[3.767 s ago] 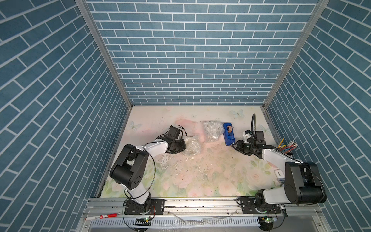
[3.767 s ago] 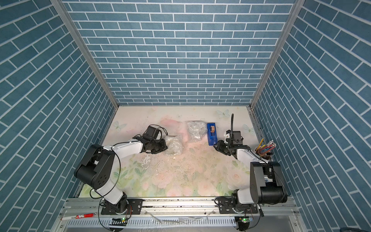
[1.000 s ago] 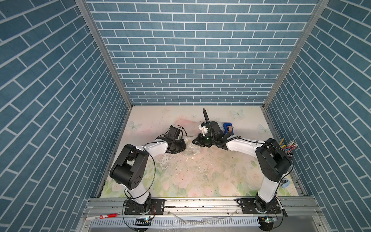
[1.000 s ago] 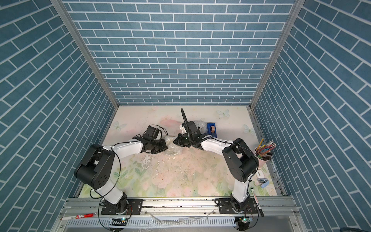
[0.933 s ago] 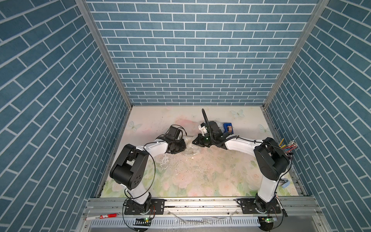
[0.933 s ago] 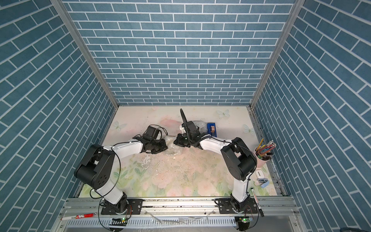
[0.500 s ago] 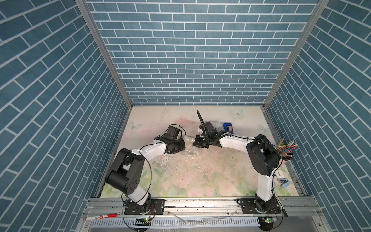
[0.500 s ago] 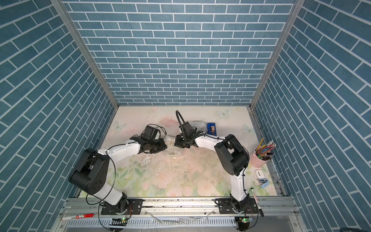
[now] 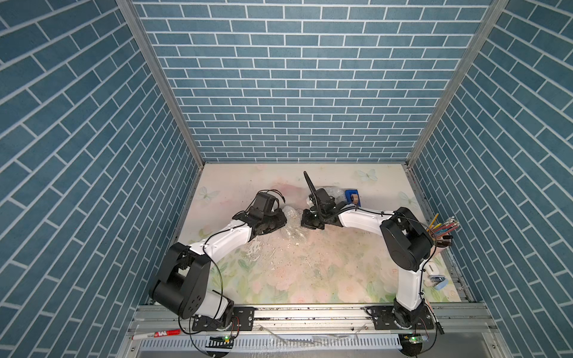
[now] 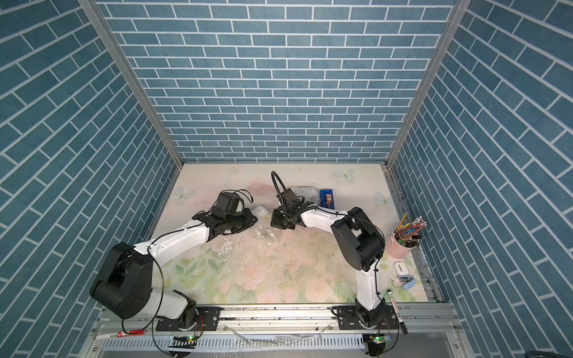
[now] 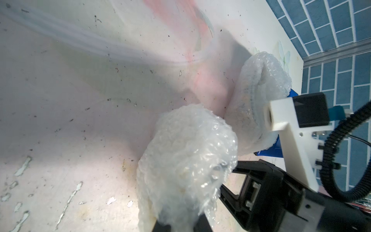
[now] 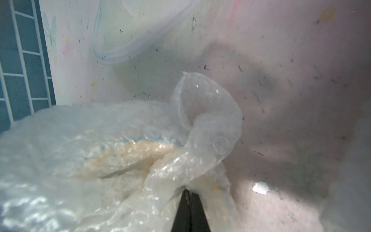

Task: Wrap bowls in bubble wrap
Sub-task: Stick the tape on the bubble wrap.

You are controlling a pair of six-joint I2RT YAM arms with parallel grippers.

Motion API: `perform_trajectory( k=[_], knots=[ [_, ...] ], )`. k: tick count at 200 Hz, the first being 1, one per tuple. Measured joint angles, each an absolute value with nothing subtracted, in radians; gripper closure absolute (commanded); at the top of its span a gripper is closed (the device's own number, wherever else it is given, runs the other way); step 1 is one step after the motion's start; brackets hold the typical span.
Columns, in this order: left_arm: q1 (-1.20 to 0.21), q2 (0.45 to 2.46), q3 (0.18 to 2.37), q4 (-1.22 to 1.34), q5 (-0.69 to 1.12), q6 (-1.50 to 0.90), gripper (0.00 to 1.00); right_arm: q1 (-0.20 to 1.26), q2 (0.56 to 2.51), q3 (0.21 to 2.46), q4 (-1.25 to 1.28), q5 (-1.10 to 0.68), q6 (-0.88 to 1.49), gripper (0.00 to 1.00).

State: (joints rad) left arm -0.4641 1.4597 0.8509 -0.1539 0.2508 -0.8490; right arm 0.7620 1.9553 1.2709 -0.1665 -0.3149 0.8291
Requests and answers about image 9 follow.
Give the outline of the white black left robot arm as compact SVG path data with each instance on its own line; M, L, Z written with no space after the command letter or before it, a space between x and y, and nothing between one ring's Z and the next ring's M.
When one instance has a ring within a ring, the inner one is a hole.
M259 236L283 228L280 208L286 199L277 189L263 189L224 228L199 242L169 247L149 288L149 298L179 319L206 318L215 329L228 327L234 302L225 297L218 262Z

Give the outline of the blue tape dispenser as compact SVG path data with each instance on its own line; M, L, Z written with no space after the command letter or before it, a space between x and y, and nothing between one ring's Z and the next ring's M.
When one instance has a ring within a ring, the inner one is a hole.
M361 198L356 189L346 189L345 199L348 204L352 204L357 207L361 206Z

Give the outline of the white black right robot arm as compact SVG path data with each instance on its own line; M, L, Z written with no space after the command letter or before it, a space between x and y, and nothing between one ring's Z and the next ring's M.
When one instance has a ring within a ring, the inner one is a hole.
M431 259L434 239L413 213L401 207L392 213L364 209L353 203L336 202L323 189L310 188L309 208L301 226L323 230L327 225L353 228L383 238L389 256L398 267L398 290L393 302L397 326L411 328L424 312L423 269Z

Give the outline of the clear bubble wrap sheet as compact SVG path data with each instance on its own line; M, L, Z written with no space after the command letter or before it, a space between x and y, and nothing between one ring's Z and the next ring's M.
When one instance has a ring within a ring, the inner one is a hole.
M309 230L301 226L303 210L291 206L284 206L282 210L286 217L286 225L280 229L281 235L292 243L305 243Z
M329 202L334 202L334 204L347 202L344 189L337 186L317 187L315 195L321 204L328 204Z

